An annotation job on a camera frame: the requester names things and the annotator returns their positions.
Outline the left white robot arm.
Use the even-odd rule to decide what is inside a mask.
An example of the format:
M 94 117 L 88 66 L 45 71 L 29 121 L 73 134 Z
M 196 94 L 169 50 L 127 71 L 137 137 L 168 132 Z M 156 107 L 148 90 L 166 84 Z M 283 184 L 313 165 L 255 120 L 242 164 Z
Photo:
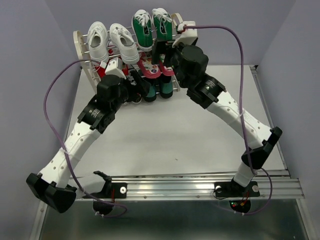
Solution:
M 30 173 L 26 184 L 36 198 L 59 213 L 66 212 L 76 199 L 92 197 L 75 176 L 74 169 L 85 152 L 115 120 L 124 103 L 149 93 L 151 84 L 132 70 L 130 81 L 122 71 L 108 71 L 97 84 L 96 94 L 79 114 L 77 121 L 53 159 L 39 173 Z

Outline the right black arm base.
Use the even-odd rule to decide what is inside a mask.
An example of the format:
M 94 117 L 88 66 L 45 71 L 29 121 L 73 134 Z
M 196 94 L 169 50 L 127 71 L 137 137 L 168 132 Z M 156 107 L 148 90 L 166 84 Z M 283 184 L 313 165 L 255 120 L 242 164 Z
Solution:
M 258 198 L 260 195 L 256 181 L 250 181 L 248 186 L 243 187 L 233 179 L 215 182 L 212 193 L 217 200 L 228 200 L 231 210 L 241 214 L 247 214 L 251 209 L 251 198 Z

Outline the white fashion sneaker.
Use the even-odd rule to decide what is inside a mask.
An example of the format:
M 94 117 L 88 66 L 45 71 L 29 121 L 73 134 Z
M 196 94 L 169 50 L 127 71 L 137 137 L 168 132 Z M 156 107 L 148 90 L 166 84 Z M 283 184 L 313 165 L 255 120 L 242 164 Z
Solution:
M 140 60 L 137 45 L 131 33 L 123 25 L 113 23 L 109 28 L 109 36 L 125 64 L 134 65 Z

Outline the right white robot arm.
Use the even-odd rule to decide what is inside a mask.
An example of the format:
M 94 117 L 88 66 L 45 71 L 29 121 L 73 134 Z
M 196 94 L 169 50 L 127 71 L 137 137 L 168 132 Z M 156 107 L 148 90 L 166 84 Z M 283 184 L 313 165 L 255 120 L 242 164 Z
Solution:
M 203 109 L 216 115 L 244 140 L 241 164 L 230 182 L 231 192 L 242 195 L 256 172 L 262 168 L 283 131 L 264 125 L 236 101 L 226 87 L 206 73 L 209 58 L 201 48 L 191 44 L 174 45 L 172 40 L 156 40 L 152 47 L 153 64 L 172 68 L 178 85 Z

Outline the red canvas sneaker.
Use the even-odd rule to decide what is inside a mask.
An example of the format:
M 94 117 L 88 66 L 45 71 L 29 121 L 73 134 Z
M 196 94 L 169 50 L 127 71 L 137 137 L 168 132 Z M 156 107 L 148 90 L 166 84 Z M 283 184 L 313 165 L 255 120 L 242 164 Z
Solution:
M 107 63 L 103 61 L 99 65 L 95 66 L 95 70 L 100 78 L 103 78 L 105 76 L 106 68 L 107 68 Z
M 109 56 L 109 61 L 114 60 L 114 59 L 122 60 L 120 50 L 115 45 L 108 46 L 107 52 L 108 52 L 108 56 Z

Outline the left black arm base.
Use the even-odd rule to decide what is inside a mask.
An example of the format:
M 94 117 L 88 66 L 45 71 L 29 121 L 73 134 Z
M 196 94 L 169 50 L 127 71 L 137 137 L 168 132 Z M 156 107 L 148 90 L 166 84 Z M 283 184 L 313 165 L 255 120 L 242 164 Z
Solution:
M 117 218 L 128 212 L 127 206 L 117 203 L 117 199 L 127 197 L 125 182 L 113 182 L 112 177 L 102 171 L 94 171 L 85 183 L 83 199 L 93 200 L 93 211 L 101 218 Z

